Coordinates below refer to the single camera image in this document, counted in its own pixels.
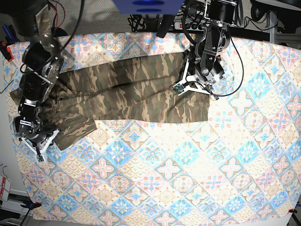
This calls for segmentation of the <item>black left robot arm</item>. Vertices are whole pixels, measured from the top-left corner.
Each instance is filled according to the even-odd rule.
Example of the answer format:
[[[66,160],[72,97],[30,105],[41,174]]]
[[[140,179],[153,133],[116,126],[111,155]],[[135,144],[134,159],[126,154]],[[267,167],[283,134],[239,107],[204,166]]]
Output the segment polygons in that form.
[[[201,4],[201,36],[192,39],[185,24],[183,31],[193,45],[187,59],[185,74],[187,82],[197,88],[213,92],[213,84],[221,80],[224,70],[218,53],[230,43],[229,27],[234,26],[233,16],[238,2],[236,0],[206,0]]]

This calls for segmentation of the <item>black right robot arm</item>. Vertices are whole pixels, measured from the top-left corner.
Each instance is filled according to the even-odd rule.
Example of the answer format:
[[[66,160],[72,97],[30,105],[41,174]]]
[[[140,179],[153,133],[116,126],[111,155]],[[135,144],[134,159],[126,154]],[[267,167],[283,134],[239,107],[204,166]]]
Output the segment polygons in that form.
[[[55,127],[45,126],[40,114],[41,105],[58,78],[63,59],[60,44],[52,34],[49,18],[52,4],[47,0],[20,0],[18,7],[11,17],[17,32],[29,38],[30,44],[22,56],[19,116],[14,118],[14,130],[27,146],[40,153],[59,133]]]

